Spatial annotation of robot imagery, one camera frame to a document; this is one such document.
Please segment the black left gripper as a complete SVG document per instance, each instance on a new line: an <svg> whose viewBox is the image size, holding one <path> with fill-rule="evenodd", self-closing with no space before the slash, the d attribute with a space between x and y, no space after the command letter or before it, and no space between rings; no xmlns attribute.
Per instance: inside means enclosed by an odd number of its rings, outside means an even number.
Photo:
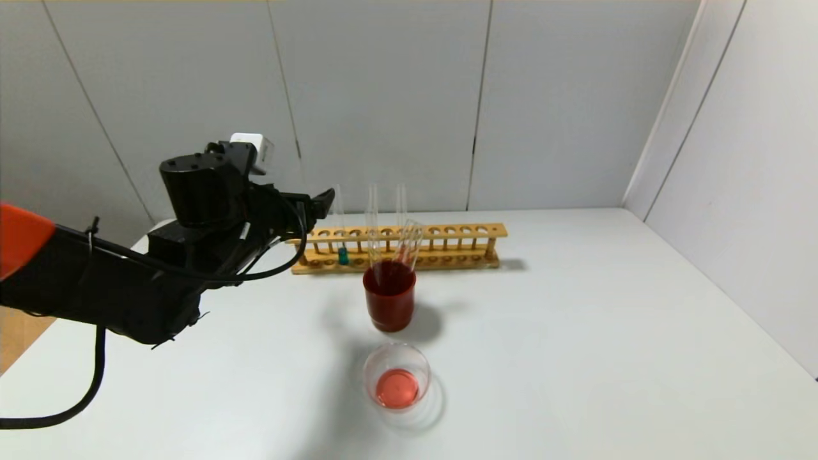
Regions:
<svg viewBox="0 0 818 460"><path fill-rule="evenodd" d="M335 197L333 187L312 198L306 194L253 192L254 220L274 236L301 236L312 232L316 220L327 218Z"/></svg>

